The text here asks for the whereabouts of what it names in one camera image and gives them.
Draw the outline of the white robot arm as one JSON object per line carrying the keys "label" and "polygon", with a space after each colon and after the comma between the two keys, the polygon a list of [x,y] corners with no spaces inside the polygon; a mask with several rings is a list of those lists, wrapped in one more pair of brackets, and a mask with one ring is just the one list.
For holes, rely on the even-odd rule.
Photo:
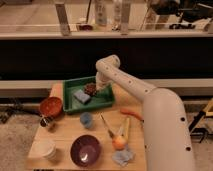
{"label": "white robot arm", "polygon": [[180,97],[129,75],[117,55],[96,62],[96,87],[111,81],[142,103],[147,171],[196,171],[186,112]]}

